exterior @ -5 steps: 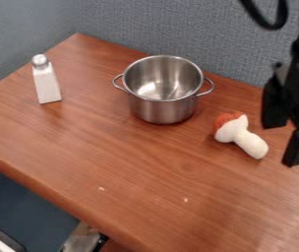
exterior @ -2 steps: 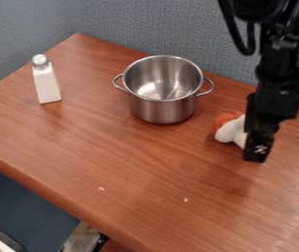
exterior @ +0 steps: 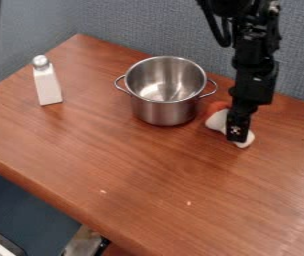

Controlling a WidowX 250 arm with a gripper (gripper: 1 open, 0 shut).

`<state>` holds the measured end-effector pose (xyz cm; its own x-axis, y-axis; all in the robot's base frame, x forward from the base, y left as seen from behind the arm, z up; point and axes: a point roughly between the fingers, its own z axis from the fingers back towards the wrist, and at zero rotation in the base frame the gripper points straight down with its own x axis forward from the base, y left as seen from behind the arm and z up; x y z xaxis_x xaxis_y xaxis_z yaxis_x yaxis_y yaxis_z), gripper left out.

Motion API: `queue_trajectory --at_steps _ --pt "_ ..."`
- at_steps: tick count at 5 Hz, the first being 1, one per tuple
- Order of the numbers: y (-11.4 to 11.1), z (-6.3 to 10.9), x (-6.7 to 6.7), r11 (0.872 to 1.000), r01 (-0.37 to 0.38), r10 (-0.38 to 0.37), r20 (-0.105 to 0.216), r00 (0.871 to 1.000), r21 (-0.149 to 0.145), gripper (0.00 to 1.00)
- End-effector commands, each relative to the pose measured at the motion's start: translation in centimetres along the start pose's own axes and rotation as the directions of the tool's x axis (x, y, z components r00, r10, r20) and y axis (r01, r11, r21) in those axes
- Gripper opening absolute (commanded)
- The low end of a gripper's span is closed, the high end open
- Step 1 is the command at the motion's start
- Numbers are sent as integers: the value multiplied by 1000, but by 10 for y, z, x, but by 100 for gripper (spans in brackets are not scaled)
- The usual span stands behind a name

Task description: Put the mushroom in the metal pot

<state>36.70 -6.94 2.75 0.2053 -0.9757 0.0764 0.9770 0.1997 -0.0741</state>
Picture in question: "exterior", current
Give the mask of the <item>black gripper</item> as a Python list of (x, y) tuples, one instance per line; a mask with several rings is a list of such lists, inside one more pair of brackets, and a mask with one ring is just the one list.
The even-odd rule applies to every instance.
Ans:
[(243, 64), (232, 60), (236, 69), (235, 84), (229, 88), (232, 106), (225, 121), (225, 136), (229, 141), (244, 143), (248, 138), (251, 114), (273, 100), (279, 62), (267, 58), (259, 64)]

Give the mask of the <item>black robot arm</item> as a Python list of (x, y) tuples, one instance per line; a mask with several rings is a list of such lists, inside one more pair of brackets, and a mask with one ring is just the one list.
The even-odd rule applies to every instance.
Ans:
[(279, 0), (195, 0), (201, 8), (217, 44), (232, 47), (235, 84), (228, 93), (232, 105), (227, 113), (228, 141), (244, 143), (251, 117), (273, 99), (280, 48)]

